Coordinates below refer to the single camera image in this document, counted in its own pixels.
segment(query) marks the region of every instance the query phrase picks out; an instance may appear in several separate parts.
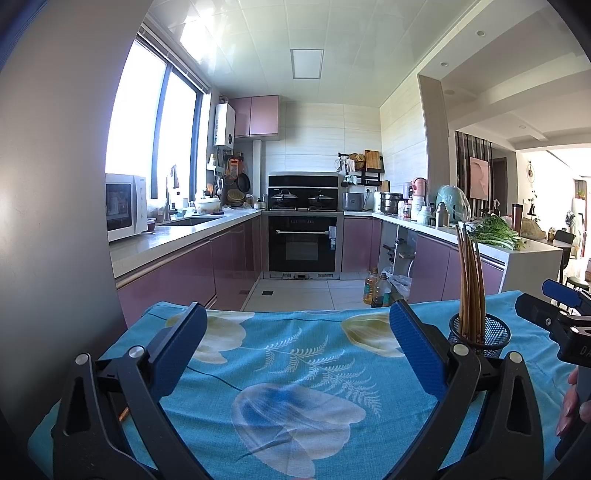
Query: chopsticks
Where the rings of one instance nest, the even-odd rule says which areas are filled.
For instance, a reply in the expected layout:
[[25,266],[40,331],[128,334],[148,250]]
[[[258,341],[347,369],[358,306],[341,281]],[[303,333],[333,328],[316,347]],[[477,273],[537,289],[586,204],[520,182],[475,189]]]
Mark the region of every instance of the chopsticks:
[[458,331],[473,343],[484,344],[486,304],[482,263],[476,239],[470,238],[466,225],[456,225],[457,248],[460,254],[460,312]]

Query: water heater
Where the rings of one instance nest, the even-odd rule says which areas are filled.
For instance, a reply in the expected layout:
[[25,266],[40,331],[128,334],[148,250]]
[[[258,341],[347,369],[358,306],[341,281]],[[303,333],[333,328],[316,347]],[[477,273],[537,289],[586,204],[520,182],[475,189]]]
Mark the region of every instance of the water heater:
[[216,106],[216,124],[213,133],[213,145],[224,150],[234,149],[234,122],[236,112],[227,103]]

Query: human hand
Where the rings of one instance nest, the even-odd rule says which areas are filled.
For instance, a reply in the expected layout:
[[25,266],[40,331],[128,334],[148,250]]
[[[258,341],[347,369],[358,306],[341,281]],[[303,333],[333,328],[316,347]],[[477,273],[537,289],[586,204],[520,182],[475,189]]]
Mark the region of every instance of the human hand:
[[[556,436],[562,437],[563,433],[574,422],[574,413],[579,408],[579,396],[577,395],[577,381],[579,379],[579,367],[575,368],[569,375],[568,382],[572,385],[562,403],[562,411],[556,427]],[[591,423],[591,401],[583,403],[579,408],[579,415],[581,420],[585,423]]]

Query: blue tablecloth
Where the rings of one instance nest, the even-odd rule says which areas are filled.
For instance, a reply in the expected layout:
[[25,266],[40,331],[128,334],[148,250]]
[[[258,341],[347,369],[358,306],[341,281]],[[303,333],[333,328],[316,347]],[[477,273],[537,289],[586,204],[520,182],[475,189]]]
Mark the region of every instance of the blue tablecloth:
[[[487,312],[522,353],[544,429],[546,474],[555,467],[555,428],[571,365],[548,334],[519,318],[509,292],[487,297]],[[458,301],[413,305],[446,335]],[[183,307],[158,303],[105,353],[146,345]],[[417,435],[436,401],[421,388],[388,324],[388,309],[248,313],[208,311],[207,333],[169,397],[172,424],[216,479],[381,479]],[[476,423],[475,401],[445,464],[460,458]],[[57,406],[29,441],[51,476]],[[137,458],[153,465],[133,422],[124,429]]]

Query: light fixture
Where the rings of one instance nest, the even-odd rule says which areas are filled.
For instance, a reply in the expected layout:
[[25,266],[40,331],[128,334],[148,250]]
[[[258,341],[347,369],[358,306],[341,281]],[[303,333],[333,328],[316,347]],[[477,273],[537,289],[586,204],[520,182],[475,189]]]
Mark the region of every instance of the light fixture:
[[324,50],[311,48],[291,49],[291,71],[294,79],[320,79]]

